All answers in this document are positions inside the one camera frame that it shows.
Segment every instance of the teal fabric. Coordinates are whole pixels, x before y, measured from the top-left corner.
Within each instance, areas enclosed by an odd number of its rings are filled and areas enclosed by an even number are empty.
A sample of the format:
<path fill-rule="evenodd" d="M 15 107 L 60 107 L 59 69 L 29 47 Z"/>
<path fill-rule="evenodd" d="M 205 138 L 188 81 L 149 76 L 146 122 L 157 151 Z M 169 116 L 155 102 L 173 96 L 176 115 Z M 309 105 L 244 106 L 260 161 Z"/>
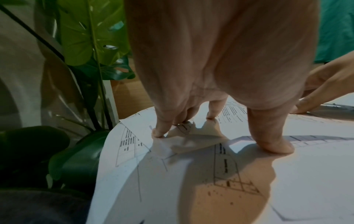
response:
<path fill-rule="evenodd" d="M 321 0 L 315 63 L 330 62 L 354 51 L 354 0 Z"/>

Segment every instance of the paper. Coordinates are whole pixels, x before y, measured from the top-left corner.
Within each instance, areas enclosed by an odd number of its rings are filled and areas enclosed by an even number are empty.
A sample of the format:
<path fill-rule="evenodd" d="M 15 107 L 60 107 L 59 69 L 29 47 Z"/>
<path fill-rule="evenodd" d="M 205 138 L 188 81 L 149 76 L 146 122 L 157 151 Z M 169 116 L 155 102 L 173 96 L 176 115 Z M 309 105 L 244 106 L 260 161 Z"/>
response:
<path fill-rule="evenodd" d="M 354 223 L 352 124 L 290 116 L 284 135 L 296 150 L 280 156 L 254 144 L 242 105 L 228 99 L 215 121 L 207 108 L 162 139 L 151 138 L 153 108 L 118 124 L 87 223 Z"/>

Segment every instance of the green curtain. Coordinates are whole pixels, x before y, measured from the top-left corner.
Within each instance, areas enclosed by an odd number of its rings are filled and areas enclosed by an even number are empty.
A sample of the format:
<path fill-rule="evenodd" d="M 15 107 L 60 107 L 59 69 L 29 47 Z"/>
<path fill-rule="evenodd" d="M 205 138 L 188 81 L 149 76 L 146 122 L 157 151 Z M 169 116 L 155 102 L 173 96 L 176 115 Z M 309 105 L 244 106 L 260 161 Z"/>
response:
<path fill-rule="evenodd" d="M 315 63 L 330 62 L 354 51 L 354 0 L 321 0 Z"/>

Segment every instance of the monstera plant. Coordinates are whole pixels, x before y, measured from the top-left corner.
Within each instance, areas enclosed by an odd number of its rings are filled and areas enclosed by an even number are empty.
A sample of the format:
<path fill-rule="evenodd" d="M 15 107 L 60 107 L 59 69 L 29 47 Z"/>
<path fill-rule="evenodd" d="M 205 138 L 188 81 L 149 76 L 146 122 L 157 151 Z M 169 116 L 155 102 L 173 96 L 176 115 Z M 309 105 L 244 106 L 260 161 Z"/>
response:
<path fill-rule="evenodd" d="M 61 53 L 3 6 L 26 1 L 35 1 L 45 18 L 55 22 L 55 33 L 48 27 L 47 31 L 62 46 Z M 80 124 L 91 133 L 74 147 L 53 155 L 48 164 L 49 174 L 54 181 L 74 189 L 94 186 L 100 152 L 113 128 L 103 80 L 135 77 L 128 60 L 130 47 L 123 0 L 0 0 L 0 10 L 64 60 L 74 74 L 95 130 Z M 99 124 L 96 118 L 97 99 L 102 104 L 108 129 L 104 119 Z"/>

